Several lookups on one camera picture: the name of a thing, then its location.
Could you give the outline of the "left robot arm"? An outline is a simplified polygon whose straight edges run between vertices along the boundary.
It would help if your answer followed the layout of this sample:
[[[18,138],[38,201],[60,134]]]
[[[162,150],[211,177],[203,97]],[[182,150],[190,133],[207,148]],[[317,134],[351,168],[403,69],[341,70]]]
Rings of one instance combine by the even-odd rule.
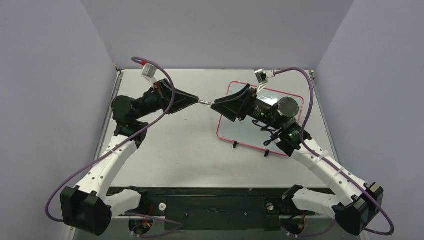
[[[160,80],[140,98],[119,95],[111,103],[116,129],[100,161],[74,186],[60,193],[63,223],[67,226],[102,235],[112,219],[132,210],[143,215],[149,201],[137,187],[127,187],[108,196],[108,190],[126,161],[141,146],[149,123],[139,119],[162,110],[173,114],[199,103],[199,97],[172,89],[167,79]]]

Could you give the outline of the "white whiteboard marker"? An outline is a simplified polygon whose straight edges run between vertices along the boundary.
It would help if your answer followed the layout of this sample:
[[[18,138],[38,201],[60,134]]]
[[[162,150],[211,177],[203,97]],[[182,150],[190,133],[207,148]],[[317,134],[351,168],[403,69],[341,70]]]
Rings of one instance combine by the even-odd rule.
[[[214,104],[213,102],[205,101],[205,100],[199,100],[198,103],[202,105],[207,105],[207,106],[212,106]]]

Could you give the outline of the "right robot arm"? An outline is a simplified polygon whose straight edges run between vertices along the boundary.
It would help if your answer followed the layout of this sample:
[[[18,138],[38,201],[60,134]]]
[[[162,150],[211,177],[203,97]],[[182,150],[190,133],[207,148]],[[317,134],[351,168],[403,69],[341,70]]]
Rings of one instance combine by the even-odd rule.
[[[254,125],[271,134],[264,145],[274,143],[287,156],[314,173],[332,194],[295,185],[282,196],[282,207],[294,214],[298,210],[327,216],[347,233],[358,236],[380,212],[384,189],[367,183],[331,158],[307,132],[301,132],[296,116],[300,107],[291,97],[283,97],[273,105],[261,100],[257,90],[246,85],[237,93],[216,99],[211,109],[232,122],[246,117]]]

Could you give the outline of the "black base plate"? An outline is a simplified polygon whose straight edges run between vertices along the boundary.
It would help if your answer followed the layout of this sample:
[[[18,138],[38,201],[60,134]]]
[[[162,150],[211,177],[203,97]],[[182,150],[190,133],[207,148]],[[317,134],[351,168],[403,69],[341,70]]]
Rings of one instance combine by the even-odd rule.
[[[141,203],[132,213],[165,217],[184,231],[278,231],[295,217],[315,216],[283,199],[287,188],[141,188]]]

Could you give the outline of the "pink framed whiteboard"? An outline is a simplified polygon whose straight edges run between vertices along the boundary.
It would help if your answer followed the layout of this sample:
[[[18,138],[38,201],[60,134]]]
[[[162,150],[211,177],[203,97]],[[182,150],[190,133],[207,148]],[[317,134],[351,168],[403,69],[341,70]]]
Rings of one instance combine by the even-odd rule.
[[[295,119],[299,123],[302,118],[302,114],[304,113],[303,108],[305,105],[305,100],[302,96],[271,88],[264,88],[257,96],[259,100],[270,105],[277,103],[278,100],[285,97],[294,99],[298,104],[299,112],[295,116]],[[273,142],[267,146],[264,145],[264,142],[271,138],[271,133],[261,130],[261,128],[265,126],[264,123],[253,123],[253,121],[254,119],[249,116],[247,116],[243,121],[239,121],[237,119],[235,122],[221,116],[218,122],[216,136],[220,140],[231,143],[232,146],[234,141],[237,141],[237,147],[243,146],[263,152],[269,150],[269,155],[286,157],[287,155]]]

